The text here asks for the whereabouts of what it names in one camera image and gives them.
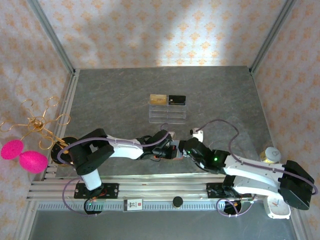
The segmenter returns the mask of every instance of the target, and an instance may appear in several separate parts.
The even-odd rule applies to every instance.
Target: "patterned wallpaper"
[[[320,188],[320,1],[299,0],[255,81],[277,148],[300,163]],[[320,196],[306,212],[320,236]]]
[[[68,73],[26,0],[0,1],[0,122],[27,123],[19,109],[27,98],[34,100],[33,112],[45,110],[45,99],[61,97]],[[46,116],[53,118],[57,108]],[[0,149],[10,139],[21,138],[25,128],[0,132]],[[38,150],[38,135],[27,136],[24,150]],[[0,239],[11,240],[25,205],[33,176],[18,160],[0,157]]]
[[[250,66],[285,0],[40,0],[75,68]]]

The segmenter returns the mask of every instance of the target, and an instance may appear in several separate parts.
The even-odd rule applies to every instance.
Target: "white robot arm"
[[[154,136],[126,140],[106,135],[103,129],[98,128],[66,148],[60,148],[59,153],[54,156],[61,162],[64,162],[61,157],[69,157],[89,191],[101,187],[98,167],[108,158],[138,160],[185,156],[191,157],[204,171],[226,175],[219,190],[220,196],[221,192],[226,198],[243,194],[272,196],[294,208],[309,209],[314,179],[296,162],[258,162],[227,151],[211,150],[202,140],[202,131],[194,131],[191,139],[180,141],[173,141],[166,130],[161,130]]]

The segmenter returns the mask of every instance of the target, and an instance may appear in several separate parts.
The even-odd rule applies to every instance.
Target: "pink egg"
[[[37,151],[25,151],[19,156],[21,167],[33,174],[39,174],[46,169],[48,159]]]
[[[8,141],[1,149],[1,157],[6,160],[12,160],[19,156],[24,149],[24,143],[15,139]]]

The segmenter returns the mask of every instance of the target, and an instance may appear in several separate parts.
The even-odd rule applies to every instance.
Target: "white sticker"
[[[141,211],[143,209],[142,199],[126,199],[124,200],[124,211]]]

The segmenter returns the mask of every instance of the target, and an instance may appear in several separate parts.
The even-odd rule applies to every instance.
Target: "gray marble floor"
[[[149,123],[150,94],[186,95],[186,124],[170,124],[175,138],[186,140],[192,128],[220,118],[235,124],[240,136],[234,152],[258,159],[272,144],[255,85],[246,66],[191,66],[81,70],[65,136],[81,137],[96,128],[108,135],[134,139],[153,135],[160,124]],[[204,143],[227,150],[235,131],[225,123],[204,129]],[[99,168],[102,176],[198,173],[189,158],[183,160],[131,160],[110,158]],[[57,177],[76,176],[59,167]]]
[[[239,217],[216,211],[109,211],[81,217],[70,211],[37,211],[29,240],[296,240],[292,222],[271,219],[255,203]]]

